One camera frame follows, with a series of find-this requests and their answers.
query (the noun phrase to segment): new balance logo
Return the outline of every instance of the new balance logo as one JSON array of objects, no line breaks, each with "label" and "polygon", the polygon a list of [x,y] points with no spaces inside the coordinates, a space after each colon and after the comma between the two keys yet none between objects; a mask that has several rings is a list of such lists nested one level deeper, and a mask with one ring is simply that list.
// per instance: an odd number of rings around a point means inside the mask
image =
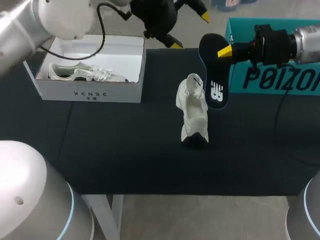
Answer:
[{"label": "new balance logo", "polygon": [[223,90],[224,86],[211,81],[211,97],[213,100],[222,102],[222,100],[224,99],[224,94],[222,92]]}]

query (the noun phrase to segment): shoelace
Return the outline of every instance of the shoelace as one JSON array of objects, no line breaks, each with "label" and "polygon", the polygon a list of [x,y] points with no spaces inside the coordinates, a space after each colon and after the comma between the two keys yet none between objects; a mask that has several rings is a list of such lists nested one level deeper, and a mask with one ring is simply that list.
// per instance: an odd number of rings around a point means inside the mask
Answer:
[{"label": "shoelace", "polygon": [[98,67],[96,65],[91,66],[90,71],[92,73],[88,76],[90,79],[93,78],[97,82],[105,82],[108,81],[112,75],[112,69],[104,69],[102,67]]}]

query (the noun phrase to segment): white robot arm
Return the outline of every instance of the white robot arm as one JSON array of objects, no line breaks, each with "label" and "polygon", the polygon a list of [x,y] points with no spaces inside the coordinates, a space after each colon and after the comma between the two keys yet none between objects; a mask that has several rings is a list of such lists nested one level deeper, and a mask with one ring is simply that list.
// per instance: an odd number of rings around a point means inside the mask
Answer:
[{"label": "white robot arm", "polygon": [[[103,0],[125,7],[131,0]],[[81,39],[94,22],[91,0],[20,0],[0,6],[0,76],[23,62],[50,37]]]}]

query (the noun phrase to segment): black cable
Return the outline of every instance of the black cable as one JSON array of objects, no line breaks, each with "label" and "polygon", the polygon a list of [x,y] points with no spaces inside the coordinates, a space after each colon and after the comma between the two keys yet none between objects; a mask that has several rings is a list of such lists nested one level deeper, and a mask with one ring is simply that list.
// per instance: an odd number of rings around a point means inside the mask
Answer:
[{"label": "black cable", "polygon": [[49,54],[51,54],[51,55],[53,55],[53,56],[56,56],[56,57],[58,57],[58,58],[66,59],[66,60],[74,60],[74,61],[89,59],[89,58],[92,58],[93,56],[97,55],[97,54],[102,50],[102,48],[104,47],[105,41],[106,41],[105,26],[104,26],[104,22],[103,22],[102,17],[101,17],[101,12],[100,12],[100,8],[101,8],[102,6],[107,6],[107,7],[109,7],[110,5],[109,5],[108,3],[102,2],[102,3],[99,3],[99,5],[96,7],[96,12],[97,12],[97,14],[98,14],[99,21],[100,21],[100,24],[101,24],[101,30],[102,30],[102,43],[101,43],[101,46],[99,47],[99,49],[98,49],[96,52],[92,53],[92,54],[89,55],[89,56],[80,57],[80,58],[72,58],[72,57],[66,57],[66,56],[61,56],[61,55],[59,55],[59,54],[56,54],[56,53],[54,53],[54,52],[46,49],[46,48],[43,47],[43,46],[40,46],[40,48],[41,48],[42,50],[46,51],[47,53],[49,53]]},{"label": "black cable", "polygon": [[[281,65],[277,66],[278,69],[285,68],[285,67],[290,67],[292,69],[296,69],[295,66],[293,66],[292,64],[289,64],[289,63],[284,63],[284,64],[281,64]],[[277,144],[280,144],[280,141],[279,141],[279,138],[278,138],[278,134],[277,134],[280,112],[281,112],[282,106],[283,106],[283,104],[284,104],[284,102],[285,102],[285,100],[286,100],[286,98],[288,96],[289,90],[291,89],[293,83],[294,83],[294,80],[290,83],[290,86],[286,89],[285,94],[282,96],[282,98],[280,100],[280,103],[279,103],[279,105],[277,107],[277,110],[275,112],[274,129],[273,129],[274,132],[273,133],[274,133],[274,138],[275,138],[275,141],[276,141]],[[284,153],[288,157],[296,160],[297,162],[299,162],[301,164],[304,164],[304,165],[307,165],[307,166],[313,166],[313,167],[320,166],[320,162],[317,163],[317,162],[310,162],[310,161],[302,160],[302,159],[292,155],[285,147],[282,147],[281,149],[284,151]]]}]

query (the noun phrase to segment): sneaker tongue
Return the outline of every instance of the sneaker tongue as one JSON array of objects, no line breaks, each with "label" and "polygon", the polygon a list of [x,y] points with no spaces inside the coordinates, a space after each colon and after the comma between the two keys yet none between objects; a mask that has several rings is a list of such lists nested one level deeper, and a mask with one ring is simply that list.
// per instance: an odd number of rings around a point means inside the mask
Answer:
[{"label": "sneaker tongue", "polygon": [[197,74],[192,74],[187,79],[187,90],[190,94],[199,97],[202,93],[204,83]]}]

